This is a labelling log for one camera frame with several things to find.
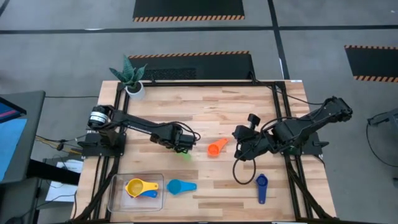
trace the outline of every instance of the orange striped tape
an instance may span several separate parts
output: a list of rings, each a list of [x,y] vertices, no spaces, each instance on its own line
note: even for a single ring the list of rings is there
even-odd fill
[[[135,17],[134,22],[172,22],[172,21],[217,21],[217,20],[243,20],[244,16],[156,16]]]
[[[398,77],[376,77],[376,76],[354,76],[354,79],[360,81],[375,81],[375,82],[398,82]]]
[[[384,49],[384,50],[398,50],[398,47],[380,47],[380,46],[362,46],[362,45],[344,45],[346,49]]]
[[[130,55],[129,58],[185,57],[185,56],[229,55],[229,54],[250,54],[250,52],[248,50],[240,50],[240,51],[229,51],[229,52],[199,52],[199,53],[157,54],[157,55]]]

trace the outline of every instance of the yellow measuring cup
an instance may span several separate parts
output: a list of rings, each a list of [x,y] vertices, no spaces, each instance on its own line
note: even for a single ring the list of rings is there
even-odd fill
[[[148,190],[157,190],[158,188],[159,185],[157,183],[145,182],[138,178],[130,180],[125,187],[126,192],[133,197],[137,197]]]

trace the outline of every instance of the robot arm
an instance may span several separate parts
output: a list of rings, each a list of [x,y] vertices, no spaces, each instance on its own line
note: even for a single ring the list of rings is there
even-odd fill
[[[117,141],[115,128],[125,126],[142,133],[150,135],[150,141],[165,146],[167,149],[174,149],[175,152],[187,153],[198,140],[197,133],[193,132],[188,126],[183,127],[183,123],[153,123],[137,116],[123,113],[110,105],[99,105],[93,108],[88,120],[88,126],[98,131],[100,135],[109,142],[110,145]],[[183,134],[183,129],[191,134]]]
[[[291,147],[303,146],[309,137],[328,123],[336,123],[351,119],[352,109],[341,98],[328,98],[322,106],[297,119],[287,119],[273,124],[266,130],[257,132],[260,119],[250,114],[250,128],[239,125],[232,134],[238,141],[235,158],[252,160],[267,151],[275,154]]]

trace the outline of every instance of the wooden table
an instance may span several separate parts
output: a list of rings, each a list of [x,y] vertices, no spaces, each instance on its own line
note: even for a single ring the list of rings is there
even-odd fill
[[[306,100],[303,83],[286,81],[287,93]],[[112,105],[117,82],[102,84],[98,104]],[[293,116],[309,112],[308,105],[289,98]],[[173,196],[167,193],[164,207],[159,212],[112,213],[112,222],[215,222],[215,221],[274,221],[294,220],[292,200],[285,162],[281,155],[267,153],[256,158],[257,174],[269,179],[266,204],[257,202],[254,181],[237,184],[232,175],[236,141],[231,133],[236,125],[247,124],[249,113],[261,118],[261,124],[275,118],[272,92],[264,86],[214,87],[146,87],[144,101],[130,101],[128,113],[157,123],[182,121],[201,134],[191,160],[149,141],[149,136],[127,131],[126,151],[120,160],[120,174],[160,173],[165,181],[182,179],[196,182],[195,192]],[[229,138],[218,158],[207,156],[209,143]],[[77,192],[77,214],[88,205],[93,190],[97,157],[84,161]],[[313,156],[302,156],[303,169],[309,191],[330,215],[335,209],[323,164]],[[236,173],[241,181],[252,175],[251,161],[239,162]],[[302,195],[297,189],[301,214],[305,216]],[[104,217],[108,191],[101,204],[100,217]]]

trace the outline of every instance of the potted plant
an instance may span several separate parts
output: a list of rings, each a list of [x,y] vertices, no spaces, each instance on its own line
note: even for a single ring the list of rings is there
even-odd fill
[[[136,68],[132,67],[130,60],[124,55],[123,72],[119,72],[114,68],[109,69],[126,86],[126,92],[131,99],[142,100],[145,96],[145,89],[140,79],[144,75],[146,66],[144,65],[136,71]]]

